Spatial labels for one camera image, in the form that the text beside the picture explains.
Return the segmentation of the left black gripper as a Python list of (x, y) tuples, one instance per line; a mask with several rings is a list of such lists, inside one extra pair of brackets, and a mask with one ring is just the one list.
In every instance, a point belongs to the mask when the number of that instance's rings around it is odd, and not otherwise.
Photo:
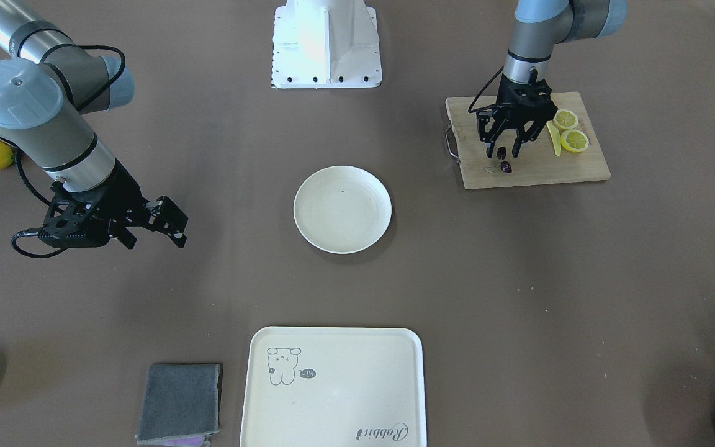
[(528, 80), (521, 84), (501, 77), (494, 104), (477, 108), (479, 140), (484, 142), (486, 156), (493, 158), (495, 142), (505, 130), (514, 129), (513, 158), (518, 158), (522, 145), (538, 138), (547, 121), (554, 118), (558, 107), (551, 99), (552, 89), (539, 72), (531, 69)]

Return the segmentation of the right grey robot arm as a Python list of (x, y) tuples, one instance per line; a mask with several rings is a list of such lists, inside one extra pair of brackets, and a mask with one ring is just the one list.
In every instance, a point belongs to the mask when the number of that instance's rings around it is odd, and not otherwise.
[(141, 187), (83, 116), (130, 103), (134, 81), (125, 55), (94, 56), (18, 1), (0, 1), (0, 143), (15, 151), (17, 169), (28, 156), (52, 181), (53, 196), (40, 227), (11, 238), (35, 237), (53, 255), (118, 240), (131, 249), (131, 227), (186, 243), (187, 215), (167, 196), (144, 198)]

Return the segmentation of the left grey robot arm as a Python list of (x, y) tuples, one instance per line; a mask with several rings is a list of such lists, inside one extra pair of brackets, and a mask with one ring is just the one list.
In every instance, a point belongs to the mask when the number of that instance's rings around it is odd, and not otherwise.
[(556, 115), (545, 80), (554, 45), (613, 34), (626, 17), (626, 1), (519, 1), (506, 62), (496, 73), (496, 101), (469, 107), (489, 158), (505, 130), (516, 130), (513, 156), (518, 156), (522, 144), (536, 140)]

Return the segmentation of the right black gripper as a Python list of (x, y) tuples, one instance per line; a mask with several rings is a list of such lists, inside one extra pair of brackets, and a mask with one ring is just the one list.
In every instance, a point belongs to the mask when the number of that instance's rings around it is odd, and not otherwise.
[(179, 248), (189, 218), (168, 196), (150, 202), (142, 196), (136, 180), (116, 161), (110, 176), (88, 191), (70, 192), (68, 182), (55, 181), (54, 193), (38, 238), (57, 249), (100, 247), (116, 238), (134, 249), (136, 237), (129, 227), (160, 232)]

